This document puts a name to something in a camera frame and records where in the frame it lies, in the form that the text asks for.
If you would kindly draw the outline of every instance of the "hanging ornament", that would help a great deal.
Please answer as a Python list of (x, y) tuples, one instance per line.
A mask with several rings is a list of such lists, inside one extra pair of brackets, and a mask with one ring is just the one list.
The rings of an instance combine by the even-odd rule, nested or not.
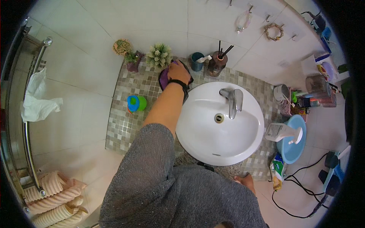
[[(269, 37), (268, 29), (269, 29), (269, 28), (272, 28), (272, 27), (275, 27), (275, 28), (278, 28), (278, 29), (279, 29), (279, 31), (280, 31), (280, 36), (277, 36), (277, 37), (275, 37), (275, 38)], [(269, 40), (273, 40), (273, 41), (278, 41), (278, 40), (280, 40), (280, 38), (281, 38), (281, 37), (283, 37), (283, 36), (284, 36), (283, 25), (279, 26), (279, 25), (277, 25), (276, 23), (271, 23), (271, 24), (265, 25), (265, 26), (264, 26), (264, 33), (265, 33), (265, 35), (266, 35), (267, 39), (269, 39)]]
[(248, 28), (252, 19), (252, 13), (245, 11), (240, 14), (236, 20), (236, 32), (241, 33), (245, 28)]

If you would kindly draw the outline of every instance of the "blue container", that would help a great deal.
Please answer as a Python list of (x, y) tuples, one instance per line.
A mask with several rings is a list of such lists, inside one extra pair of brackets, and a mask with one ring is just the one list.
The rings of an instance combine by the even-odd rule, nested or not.
[(304, 150), (304, 146), (306, 145), (307, 138), (307, 128), (306, 123), (300, 115), (294, 115), (290, 117), (288, 121), (284, 124), (288, 125), (291, 128), (297, 129), (301, 127), (303, 130), (303, 136), (298, 144), (292, 143), (288, 144), (294, 137), (285, 137), (279, 142), (276, 143), (276, 147), (281, 153), (283, 161), (286, 164), (292, 164), (300, 157), (301, 153)]
[(198, 59), (204, 57), (204, 55), (200, 52), (196, 52), (194, 54), (191, 55), (191, 69), (193, 71), (201, 71), (201, 69), (203, 68), (203, 63), (196, 63), (195, 61), (197, 61)]

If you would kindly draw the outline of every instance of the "gray sweater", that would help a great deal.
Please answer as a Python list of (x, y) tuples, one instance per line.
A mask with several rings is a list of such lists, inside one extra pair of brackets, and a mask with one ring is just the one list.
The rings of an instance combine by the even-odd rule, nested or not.
[(141, 129), (105, 194), (101, 227), (267, 227), (251, 190), (202, 166), (173, 167), (173, 145), (165, 126)]

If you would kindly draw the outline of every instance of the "wrist strap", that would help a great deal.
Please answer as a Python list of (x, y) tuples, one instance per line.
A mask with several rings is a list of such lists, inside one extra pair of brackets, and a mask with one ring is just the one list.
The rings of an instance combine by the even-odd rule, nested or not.
[(171, 79), (167, 84), (170, 84), (170, 83), (178, 83), (179, 85), (181, 85), (182, 87), (182, 90), (184, 91), (184, 100), (183, 100), (183, 104), (185, 103), (185, 101), (188, 99), (189, 97), (189, 94), (188, 94), (188, 89), (189, 89), (189, 86), (186, 85), (185, 83), (183, 83), (182, 81), (180, 80), (177, 80), (177, 79)]

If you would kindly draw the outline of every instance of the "snack bag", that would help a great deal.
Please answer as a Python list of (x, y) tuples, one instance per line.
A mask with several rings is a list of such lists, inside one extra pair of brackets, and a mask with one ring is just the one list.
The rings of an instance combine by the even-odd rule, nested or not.
[(273, 181), (273, 188), (275, 191), (281, 189), (283, 185), (284, 176), (284, 161), (281, 154), (277, 153), (270, 163), (271, 177)]

